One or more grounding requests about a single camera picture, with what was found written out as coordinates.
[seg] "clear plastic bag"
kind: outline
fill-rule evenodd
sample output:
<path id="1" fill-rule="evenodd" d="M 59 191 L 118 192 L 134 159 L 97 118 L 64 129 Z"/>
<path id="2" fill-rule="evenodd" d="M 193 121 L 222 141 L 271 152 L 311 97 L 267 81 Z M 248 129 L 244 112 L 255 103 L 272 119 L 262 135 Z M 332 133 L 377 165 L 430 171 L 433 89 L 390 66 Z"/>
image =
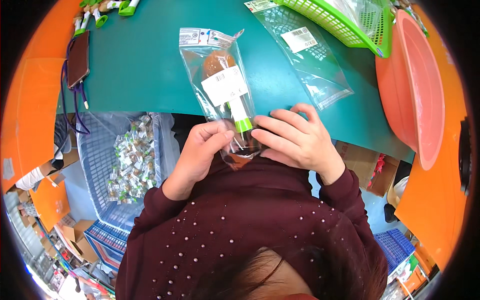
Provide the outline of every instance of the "clear plastic bag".
<path id="1" fill-rule="evenodd" d="M 383 7 L 380 0 L 324 0 L 350 21 L 364 34 L 372 37 L 382 16 Z"/>
<path id="2" fill-rule="evenodd" d="M 318 111 L 353 94 L 314 22 L 286 6 L 268 1 L 250 1 L 245 5 L 282 48 Z"/>
<path id="3" fill-rule="evenodd" d="M 236 132 L 223 160 L 240 168 L 260 152 L 252 138 L 255 112 L 236 39 L 204 28 L 181 28 L 179 49 L 198 102 L 207 121 L 221 121 Z"/>
<path id="4" fill-rule="evenodd" d="M 155 155 L 155 173 L 157 178 L 165 180 L 173 172 L 180 157 L 180 146 L 172 131 L 175 120 L 172 114 L 165 112 L 154 112 L 152 114 L 154 149 L 158 151 Z"/>

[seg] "orange plastic basin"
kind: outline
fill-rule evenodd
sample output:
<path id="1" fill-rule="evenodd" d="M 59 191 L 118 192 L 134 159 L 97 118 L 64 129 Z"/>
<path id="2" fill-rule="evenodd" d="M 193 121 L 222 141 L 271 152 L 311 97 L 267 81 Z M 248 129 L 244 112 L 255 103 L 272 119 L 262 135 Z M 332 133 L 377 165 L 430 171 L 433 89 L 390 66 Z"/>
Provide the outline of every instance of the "orange plastic basin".
<path id="1" fill-rule="evenodd" d="M 388 124 L 429 170 L 437 159 L 445 123 L 444 93 L 428 41 L 405 11 L 396 14 L 389 58 L 375 57 L 378 89 Z"/>

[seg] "blue basket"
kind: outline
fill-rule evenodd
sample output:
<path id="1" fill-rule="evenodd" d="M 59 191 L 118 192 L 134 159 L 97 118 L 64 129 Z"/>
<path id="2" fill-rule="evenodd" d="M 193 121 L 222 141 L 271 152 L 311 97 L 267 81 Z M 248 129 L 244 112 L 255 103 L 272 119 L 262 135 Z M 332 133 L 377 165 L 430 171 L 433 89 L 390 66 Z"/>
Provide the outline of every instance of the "blue basket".
<path id="1" fill-rule="evenodd" d="M 373 235 L 385 253 L 388 262 L 388 274 L 391 274 L 405 259 L 415 251 L 415 247 L 398 229 Z"/>
<path id="2" fill-rule="evenodd" d="M 137 198 L 137 203 L 120 205 L 117 205 L 116 202 L 107 201 L 106 180 L 112 166 L 117 161 L 113 148 L 117 135 L 125 134 L 130 130 L 130 119 L 137 119 L 143 114 L 145 113 L 83 113 L 81 115 L 82 121 L 90 130 L 90 134 L 79 134 L 77 136 L 80 161 L 98 219 L 126 233 L 130 233 L 133 220 L 142 212 L 144 208 L 143 199 Z M 154 143 L 154 147 L 155 156 L 159 158 L 158 143 Z"/>
<path id="3" fill-rule="evenodd" d="M 117 270 L 127 249 L 128 233 L 97 220 L 84 232 L 85 238 L 102 262 Z"/>

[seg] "smartphone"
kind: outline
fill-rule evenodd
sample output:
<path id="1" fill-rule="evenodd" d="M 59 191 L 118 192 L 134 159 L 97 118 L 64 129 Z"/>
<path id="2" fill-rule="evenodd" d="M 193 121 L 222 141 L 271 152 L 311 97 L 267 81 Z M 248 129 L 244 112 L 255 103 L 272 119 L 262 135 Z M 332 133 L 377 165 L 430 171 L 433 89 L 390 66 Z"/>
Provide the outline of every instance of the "smartphone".
<path id="1" fill-rule="evenodd" d="M 73 88 L 90 73 L 88 50 L 90 46 L 90 30 L 79 35 L 70 47 L 67 60 L 67 86 Z"/>

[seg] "orange board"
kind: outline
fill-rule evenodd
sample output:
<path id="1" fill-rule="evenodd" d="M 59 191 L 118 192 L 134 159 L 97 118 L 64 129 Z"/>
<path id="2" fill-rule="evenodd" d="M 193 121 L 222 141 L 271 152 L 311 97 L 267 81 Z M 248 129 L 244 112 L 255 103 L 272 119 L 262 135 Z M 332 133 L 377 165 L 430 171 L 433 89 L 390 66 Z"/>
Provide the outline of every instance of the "orange board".
<path id="1" fill-rule="evenodd" d="M 36 192 L 30 190 L 30 196 L 47 232 L 70 212 L 64 181 L 54 187 L 50 181 L 43 178 Z"/>
<path id="2" fill-rule="evenodd" d="M 445 44 L 420 7 L 415 5 L 414 9 L 430 34 L 428 41 L 440 70 L 445 129 L 440 153 L 430 170 L 423 170 L 415 157 L 395 215 L 417 236 L 440 270 L 444 270 L 460 234 L 467 200 L 460 191 L 458 172 L 460 121 L 467 112 L 462 83 Z"/>
<path id="3" fill-rule="evenodd" d="M 7 95 L 0 137 L 1 187 L 53 158 L 60 71 L 78 2 L 59 0 L 28 43 Z"/>

